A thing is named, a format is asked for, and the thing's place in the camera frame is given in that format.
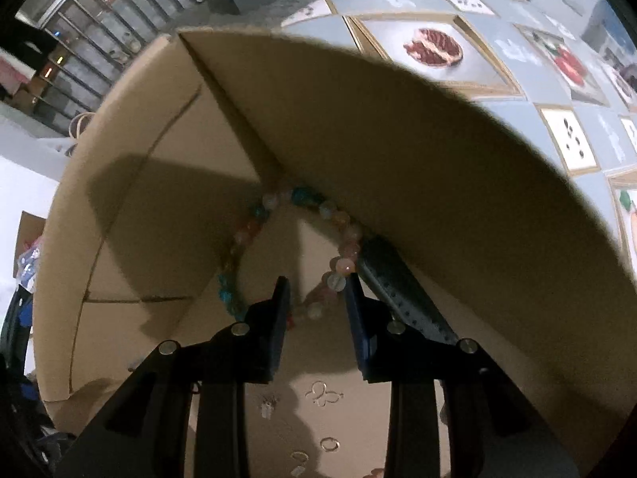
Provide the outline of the fruit pattern bed sheet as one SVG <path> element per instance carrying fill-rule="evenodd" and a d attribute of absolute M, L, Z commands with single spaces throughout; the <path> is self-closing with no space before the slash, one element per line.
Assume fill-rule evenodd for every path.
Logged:
<path fill-rule="evenodd" d="M 292 35 L 399 64 L 506 123 L 636 258 L 636 47 L 607 0 L 314 0 Z"/>

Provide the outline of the small silver hair clip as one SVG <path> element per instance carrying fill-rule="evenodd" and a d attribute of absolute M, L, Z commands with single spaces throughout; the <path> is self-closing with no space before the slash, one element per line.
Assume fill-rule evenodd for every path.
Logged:
<path fill-rule="evenodd" d="M 259 412 L 260 416 L 264 420 L 271 420 L 273 417 L 274 411 L 276 411 L 276 406 L 279 403 L 279 399 L 276 395 L 265 394 L 260 397 L 259 402 Z"/>

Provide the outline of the metal stair railing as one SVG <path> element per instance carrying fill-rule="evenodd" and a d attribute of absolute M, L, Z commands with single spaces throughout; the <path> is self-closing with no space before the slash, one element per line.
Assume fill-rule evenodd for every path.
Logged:
<path fill-rule="evenodd" d="M 205 0 L 25 0 L 16 16 L 54 39 L 43 68 L 9 101 L 64 134 L 94 112 L 145 46 Z"/>

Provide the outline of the small cardboard box with items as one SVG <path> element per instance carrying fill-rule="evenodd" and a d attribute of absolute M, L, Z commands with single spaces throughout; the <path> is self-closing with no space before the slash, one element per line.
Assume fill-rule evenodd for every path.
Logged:
<path fill-rule="evenodd" d="M 44 226 L 44 218 L 27 213 L 26 210 L 21 212 L 15 245 L 13 276 L 16 285 L 25 289 L 29 294 L 35 292 Z"/>

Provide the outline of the brown cardboard box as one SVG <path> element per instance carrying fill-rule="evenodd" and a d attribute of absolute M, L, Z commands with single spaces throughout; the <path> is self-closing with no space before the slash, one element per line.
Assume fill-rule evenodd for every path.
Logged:
<path fill-rule="evenodd" d="M 379 300 L 358 275 L 373 235 L 523 392 L 575 477 L 635 475 L 636 285 L 587 196 L 446 88 L 253 30 L 154 41 L 81 135 L 35 292 L 47 411 L 76 440 L 160 343 L 212 339 L 285 277 L 279 368 L 244 392 L 246 477 L 388 477 L 391 385 L 363 379 L 346 301 L 351 275 Z M 313 405 L 314 381 L 343 399 Z"/>

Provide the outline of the silver butterfly ornament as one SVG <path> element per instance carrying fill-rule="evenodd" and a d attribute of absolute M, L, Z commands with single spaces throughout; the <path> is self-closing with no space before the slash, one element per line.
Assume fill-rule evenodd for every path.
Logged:
<path fill-rule="evenodd" d="M 305 393 L 305 398 L 320 408 L 336 404 L 343 397 L 342 393 L 330 390 L 324 381 L 314 381 L 310 385 L 309 391 Z"/>

